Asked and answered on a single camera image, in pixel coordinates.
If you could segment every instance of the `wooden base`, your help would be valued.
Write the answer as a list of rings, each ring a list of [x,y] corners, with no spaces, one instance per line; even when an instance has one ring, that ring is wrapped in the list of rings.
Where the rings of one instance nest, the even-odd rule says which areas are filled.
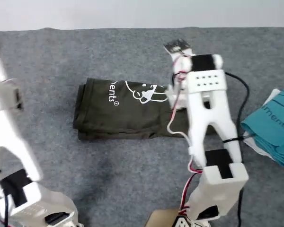
[[[155,210],[145,227],[172,227],[177,215],[178,210]]]
[[[144,227],[211,227],[208,221],[189,224],[187,218],[178,216],[178,210],[155,210]]]

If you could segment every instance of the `folded fabric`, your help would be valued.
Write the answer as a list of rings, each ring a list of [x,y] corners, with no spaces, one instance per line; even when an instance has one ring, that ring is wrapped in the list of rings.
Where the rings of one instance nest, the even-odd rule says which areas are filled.
[[[172,110],[165,87],[130,81],[89,78],[80,85],[73,127],[80,140],[151,139],[170,134],[166,126]],[[188,132],[186,109],[177,111],[173,131]],[[214,133],[209,127],[207,133]]]
[[[273,90],[264,105],[241,125],[249,135],[254,135],[253,139],[246,139],[248,145],[284,166],[284,90]]]

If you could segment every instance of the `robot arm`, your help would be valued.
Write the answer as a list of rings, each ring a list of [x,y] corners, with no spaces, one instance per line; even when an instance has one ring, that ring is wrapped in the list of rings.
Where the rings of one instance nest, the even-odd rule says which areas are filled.
[[[173,59],[173,79],[167,95],[171,106],[187,108],[189,119],[189,155],[201,167],[197,188],[186,203],[186,215],[194,221],[209,221],[224,216],[236,203],[248,180],[241,163],[235,124],[231,120],[227,85],[220,55],[195,55],[184,40],[165,45]],[[224,143],[224,149],[204,150],[204,137],[212,125]]]
[[[24,167],[5,178],[0,175],[0,218],[6,217],[7,205],[8,218],[24,227],[83,227],[69,197],[38,183],[43,178],[41,168],[14,120],[14,113],[21,110],[19,88],[14,79],[7,78],[0,60],[0,151],[8,150]]]

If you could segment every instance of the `white wall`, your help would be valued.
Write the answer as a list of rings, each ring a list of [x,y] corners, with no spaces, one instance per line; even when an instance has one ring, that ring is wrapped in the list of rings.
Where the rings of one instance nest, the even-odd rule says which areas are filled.
[[[284,0],[0,0],[0,30],[284,26]]]

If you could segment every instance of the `dark green cloth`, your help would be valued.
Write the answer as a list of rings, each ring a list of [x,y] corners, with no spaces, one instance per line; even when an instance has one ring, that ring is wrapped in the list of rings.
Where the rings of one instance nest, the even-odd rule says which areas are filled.
[[[151,139],[170,134],[166,126],[172,110],[165,87],[130,81],[89,78],[80,85],[73,127],[80,140]],[[188,131],[186,109],[177,111],[173,131]]]

